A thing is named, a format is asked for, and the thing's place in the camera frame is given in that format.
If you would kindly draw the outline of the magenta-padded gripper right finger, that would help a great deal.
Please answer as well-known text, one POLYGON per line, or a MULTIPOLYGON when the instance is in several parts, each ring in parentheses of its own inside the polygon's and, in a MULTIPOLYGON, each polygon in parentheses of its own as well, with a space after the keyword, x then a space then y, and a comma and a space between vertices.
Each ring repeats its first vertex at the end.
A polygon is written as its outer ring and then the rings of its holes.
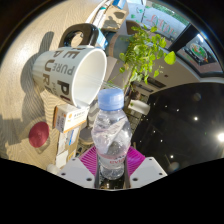
POLYGON ((125 187, 140 188, 166 176, 154 157, 145 157, 130 147, 126 156, 125 187))

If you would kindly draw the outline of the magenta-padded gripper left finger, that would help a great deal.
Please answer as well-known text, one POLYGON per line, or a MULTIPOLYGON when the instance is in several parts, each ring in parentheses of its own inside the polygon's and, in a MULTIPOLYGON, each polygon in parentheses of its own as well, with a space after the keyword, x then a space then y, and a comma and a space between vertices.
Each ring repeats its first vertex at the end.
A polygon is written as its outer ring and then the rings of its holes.
POLYGON ((96 148, 91 147, 81 156, 71 158, 58 176, 84 188, 94 188, 98 172, 96 148))

